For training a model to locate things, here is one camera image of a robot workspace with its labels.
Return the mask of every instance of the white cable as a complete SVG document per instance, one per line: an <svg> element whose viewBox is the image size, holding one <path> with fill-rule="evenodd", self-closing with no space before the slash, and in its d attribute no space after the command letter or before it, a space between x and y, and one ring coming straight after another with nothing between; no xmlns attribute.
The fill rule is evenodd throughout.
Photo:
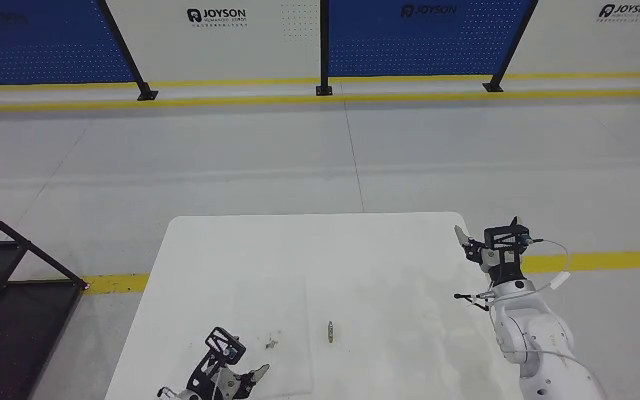
<svg viewBox="0 0 640 400"><path fill-rule="evenodd" d="M567 261L566 261L566 263L565 263L565 265L564 265L564 269L562 270L561 274L562 274L563 272L567 272L567 271L569 271L569 264L570 264L570 262L571 262L571 254L569 253L569 250L567 250L567 248L566 248L566 247L564 247L563 245L561 245L560 243L554 242L553 240L543 239L542 241L543 241L543 242L553 243L553 244L555 244L555 245L557 245L557 246L562 247L562 249L564 250L565 254L567 255ZM498 302L501 302L501 301L504 301L504 300L517 299L517 298L520 298L520 297L531 296L532 294L535 294L535 293L538 293L538 292L542 292L542 291L543 291L543 290L545 290L546 288L550 287L556 278L554 278L554 279L550 280L549 282L547 282L547 283L546 283L544 286L542 286L540 289L536 289L536 290L534 290L534 291L532 291L532 292L527 292L527 293L523 293L523 294L518 294L518 295L515 295L515 296L505 296L505 297L502 297L502 298L499 298L499 299L496 299L496 300L492 301L492 302L491 302L491 304L489 304L489 316L491 316L491 306L493 306L494 304L496 304L496 303L498 303Z"/></svg>
<svg viewBox="0 0 640 400"><path fill-rule="evenodd" d="M224 367L220 367L220 369L218 369L218 377L216 378L216 383L213 384L213 399L214 400L216 398L216 389L218 388L218 382L220 381L220 375L222 375L222 368Z"/></svg>
<svg viewBox="0 0 640 400"><path fill-rule="evenodd" d="M598 376L596 374L594 374L593 371L589 367L584 365L583 362L581 362L580 360L578 360L575 357L572 357L572 356L567 355L567 354L562 354L562 353L559 353L557 351L548 351L548 350L514 350L514 351L503 351L503 353L545 353L545 354L553 354L554 356L558 356L558 357L569 359L569 360L573 361L574 363L582 366L582 368L584 368L589 373L589 375L591 377L593 377L593 380L596 382L596 386L598 386L598 389L602 392L602 395L604 396L604 398L605 399L609 398L609 396L607 396L607 391L604 389L604 386L602 386L602 383L600 383L600 379L598 379Z"/></svg>

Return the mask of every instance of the table surface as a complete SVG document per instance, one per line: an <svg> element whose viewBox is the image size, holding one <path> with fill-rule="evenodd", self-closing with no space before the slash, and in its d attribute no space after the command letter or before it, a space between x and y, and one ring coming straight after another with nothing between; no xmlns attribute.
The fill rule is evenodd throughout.
<svg viewBox="0 0 640 400"><path fill-rule="evenodd" d="M235 372L271 365L253 400L522 399L488 315L453 299L487 287L456 224L456 213L178 217L106 399L183 390L216 326L247 347Z"/></svg>

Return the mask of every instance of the floor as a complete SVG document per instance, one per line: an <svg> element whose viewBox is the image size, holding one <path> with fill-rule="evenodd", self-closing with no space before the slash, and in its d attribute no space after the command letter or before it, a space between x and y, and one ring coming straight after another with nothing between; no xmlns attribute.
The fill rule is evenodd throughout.
<svg viewBox="0 0 640 400"><path fill-rule="evenodd" d="M0 219L81 275L150 272L178 215L457 211L481 236L518 214L573 252L633 251L638 126L632 100L0 114ZM14 279L52 277L29 261ZM612 399L640 397L639 278L549 297ZM139 299L85 296L34 400L102 400Z"/></svg>

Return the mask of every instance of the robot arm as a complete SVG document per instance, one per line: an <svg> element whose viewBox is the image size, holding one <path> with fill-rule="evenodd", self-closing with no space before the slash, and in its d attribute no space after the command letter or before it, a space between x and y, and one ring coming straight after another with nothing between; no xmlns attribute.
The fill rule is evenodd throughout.
<svg viewBox="0 0 640 400"><path fill-rule="evenodd" d="M205 340L209 351L195 368L187 388L175 393L168 387L158 391L161 400L233 400L246 399L251 389L269 369L265 364L258 370L238 375L228 365L235 365L247 350L237 337L222 328L215 328Z"/></svg>
<svg viewBox="0 0 640 400"><path fill-rule="evenodd" d="M595 376L573 355L571 330L522 274L520 255L541 240L531 239L518 222L516 217L509 226L486 229L485 243L455 227L467 259L491 278L489 291L455 297L484 299L488 306L478 306L495 310L496 341L507 361L520 366L525 400L604 400Z"/></svg>

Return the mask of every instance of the yellow stripe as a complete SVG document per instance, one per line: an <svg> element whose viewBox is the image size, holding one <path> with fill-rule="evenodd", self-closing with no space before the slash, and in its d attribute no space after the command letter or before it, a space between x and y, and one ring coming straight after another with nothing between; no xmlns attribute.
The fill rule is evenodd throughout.
<svg viewBox="0 0 640 400"><path fill-rule="evenodd" d="M155 101L105 100L82 102L14 103L0 104L0 111L68 111L103 110L118 108L193 107L222 105L273 105L341 102L398 102L398 101L464 101L464 100L516 100L516 99L570 99L595 97L640 97L640 89L612 90L540 90L505 93L381 93L336 94L334 96L260 96L260 97L203 97L184 99L157 99Z"/></svg>
<svg viewBox="0 0 640 400"><path fill-rule="evenodd" d="M526 256L522 264L525 274L559 272L564 269L566 256ZM640 268L640 252L578 253L571 255L570 271L617 270ZM91 286L85 294L140 293L144 291L149 274L97 275L83 278Z"/></svg>
<svg viewBox="0 0 640 400"><path fill-rule="evenodd" d="M90 285L84 294L140 293L147 286L149 274L96 275L82 279Z"/></svg>
<svg viewBox="0 0 640 400"><path fill-rule="evenodd" d="M522 271L529 274L558 272L564 269L566 256L524 257ZM640 268L640 252L628 253L577 253L571 255L569 271L593 271Z"/></svg>
<svg viewBox="0 0 640 400"><path fill-rule="evenodd" d="M545 74L506 74L507 80L532 79L637 79L640 72L594 72L594 73L545 73ZM334 84L340 83L385 83L385 82L421 82L421 81L485 81L491 75L433 75L433 76L363 76L330 78ZM273 79L227 79L203 81L152 81L152 88L189 87L189 86L246 86L246 85L296 85L317 84L319 77L273 78ZM0 85L0 91L30 90L96 90L96 89L137 89L135 83L80 83L57 85Z"/></svg>

